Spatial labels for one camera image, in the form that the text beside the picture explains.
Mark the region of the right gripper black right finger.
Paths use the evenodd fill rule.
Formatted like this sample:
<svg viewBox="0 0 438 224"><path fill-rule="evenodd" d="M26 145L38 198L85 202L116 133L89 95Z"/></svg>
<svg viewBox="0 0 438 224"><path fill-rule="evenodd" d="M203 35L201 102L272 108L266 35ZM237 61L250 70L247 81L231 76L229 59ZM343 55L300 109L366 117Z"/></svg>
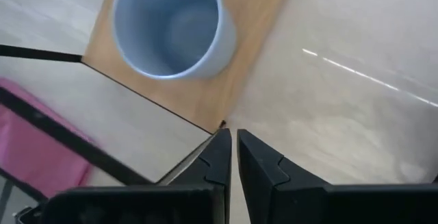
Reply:
<svg viewBox="0 0 438 224"><path fill-rule="evenodd" d="M326 181L245 129L237 131L240 180L251 224L320 224Z"/></svg>

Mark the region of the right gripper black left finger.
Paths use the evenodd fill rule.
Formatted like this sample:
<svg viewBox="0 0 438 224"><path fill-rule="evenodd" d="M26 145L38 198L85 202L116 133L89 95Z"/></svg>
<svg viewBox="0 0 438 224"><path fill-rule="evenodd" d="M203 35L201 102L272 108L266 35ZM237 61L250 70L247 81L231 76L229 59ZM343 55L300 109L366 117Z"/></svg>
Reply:
<svg viewBox="0 0 438 224"><path fill-rule="evenodd" d="M172 224L229 224L232 138L219 129L187 156L170 186L184 188L172 204Z"/></svg>

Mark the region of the light blue mug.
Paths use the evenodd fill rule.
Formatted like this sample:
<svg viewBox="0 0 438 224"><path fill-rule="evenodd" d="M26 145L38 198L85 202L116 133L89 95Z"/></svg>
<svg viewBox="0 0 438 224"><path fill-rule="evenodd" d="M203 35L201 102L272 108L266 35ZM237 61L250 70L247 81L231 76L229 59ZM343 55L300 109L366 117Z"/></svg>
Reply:
<svg viewBox="0 0 438 224"><path fill-rule="evenodd" d="M122 59L153 79L217 75L237 46L223 0L114 0L112 32Z"/></svg>

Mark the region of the pink cloth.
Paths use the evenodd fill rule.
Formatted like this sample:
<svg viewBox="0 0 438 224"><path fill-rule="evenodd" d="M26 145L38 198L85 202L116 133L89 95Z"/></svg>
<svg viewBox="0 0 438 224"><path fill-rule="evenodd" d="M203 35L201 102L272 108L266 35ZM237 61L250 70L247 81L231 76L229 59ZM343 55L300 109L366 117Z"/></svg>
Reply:
<svg viewBox="0 0 438 224"><path fill-rule="evenodd" d="M0 168L46 197L85 186L93 166L0 104Z"/></svg>

